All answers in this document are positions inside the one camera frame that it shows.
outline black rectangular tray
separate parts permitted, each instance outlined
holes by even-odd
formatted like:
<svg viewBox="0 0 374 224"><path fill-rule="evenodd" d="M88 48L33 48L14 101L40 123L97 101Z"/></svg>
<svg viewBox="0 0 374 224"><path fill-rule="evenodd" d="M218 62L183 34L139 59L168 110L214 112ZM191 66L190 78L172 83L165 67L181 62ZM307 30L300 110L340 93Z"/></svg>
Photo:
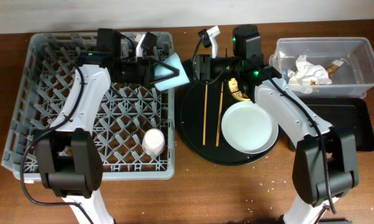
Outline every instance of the black rectangular tray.
<svg viewBox="0 0 374 224"><path fill-rule="evenodd" d="M351 129L357 151L374 151L374 134L367 104L359 98L300 98L315 114L334 125Z"/></svg>

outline crumpled tissue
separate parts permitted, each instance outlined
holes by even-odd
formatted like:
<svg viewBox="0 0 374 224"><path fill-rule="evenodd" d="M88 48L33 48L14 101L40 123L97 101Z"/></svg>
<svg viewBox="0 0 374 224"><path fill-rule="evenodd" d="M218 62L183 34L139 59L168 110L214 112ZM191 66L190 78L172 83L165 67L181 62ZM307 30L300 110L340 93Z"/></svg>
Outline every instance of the crumpled tissue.
<svg viewBox="0 0 374 224"><path fill-rule="evenodd" d="M332 84L332 80L328 77L326 69L321 65L313 65L307 61L306 55L300 55L296 60L297 72L288 70L288 85L311 85ZM294 90L305 94L312 93L312 88L297 88Z"/></svg>

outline clear plastic container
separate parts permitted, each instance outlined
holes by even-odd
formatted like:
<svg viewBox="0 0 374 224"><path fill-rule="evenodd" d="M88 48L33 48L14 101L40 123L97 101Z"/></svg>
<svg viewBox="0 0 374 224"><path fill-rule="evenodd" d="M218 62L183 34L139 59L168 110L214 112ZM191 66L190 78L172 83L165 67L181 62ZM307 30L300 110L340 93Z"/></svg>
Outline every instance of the clear plastic container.
<svg viewBox="0 0 374 224"><path fill-rule="evenodd" d="M296 71L296 60L307 55L307 61L327 68L335 60L344 63L332 76L331 85L290 86L297 96L349 96L364 98L374 86L374 53L364 37L286 38L277 41L269 64L289 81L288 70ZM312 93L304 94L304 88Z"/></svg>

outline plastic bin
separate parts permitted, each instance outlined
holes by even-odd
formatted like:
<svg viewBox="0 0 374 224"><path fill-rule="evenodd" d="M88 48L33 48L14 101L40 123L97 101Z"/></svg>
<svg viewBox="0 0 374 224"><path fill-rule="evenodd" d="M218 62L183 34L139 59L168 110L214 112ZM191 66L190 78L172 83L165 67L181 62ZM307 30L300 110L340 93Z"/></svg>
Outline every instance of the plastic bin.
<svg viewBox="0 0 374 224"><path fill-rule="evenodd" d="M124 32L134 38L137 32ZM174 53L168 32L153 32L158 37L153 55L163 61ZM57 117L73 84L75 68L71 61L81 50L96 44L96 33L35 34L32 36L1 165L19 179L24 149L36 129L45 129ZM131 52L121 40L122 57ZM174 174L174 90L157 91L139 85L112 85L124 93L120 98L108 90L98 109L93 140L103 162L103 180L169 179ZM164 152L152 158L141 147L145 131L158 128L164 135ZM69 155L67 148L62 156ZM40 181L33 153L25 163L25 181Z"/></svg>
<svg viewBox="0 0 374 224"><path fill-rule="evenodd" d="M288 70L296 71L296 60L307 55L307 61L327 68L339 59L344 61L333 75L331 85L290 86L297 96L349 96L364 98L374 86L374 53L369 40L364 37L314 37L286 38L277 41L269 64L286 79ZM312 88L312 93L300 92Z"/></svg>

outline white cup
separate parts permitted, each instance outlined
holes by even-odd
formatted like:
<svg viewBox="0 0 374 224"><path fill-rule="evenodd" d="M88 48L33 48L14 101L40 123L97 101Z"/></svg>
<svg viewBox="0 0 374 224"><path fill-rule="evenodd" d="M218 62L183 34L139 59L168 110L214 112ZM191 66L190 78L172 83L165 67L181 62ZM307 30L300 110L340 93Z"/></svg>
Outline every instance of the white cup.
<svg viewBox="0 0 374 224"><path fill-rule="evenodd" d="M160 155L164 150L164 135L162 131L156 128L148 130L144 135L142 147L148 155Z"/></svg>

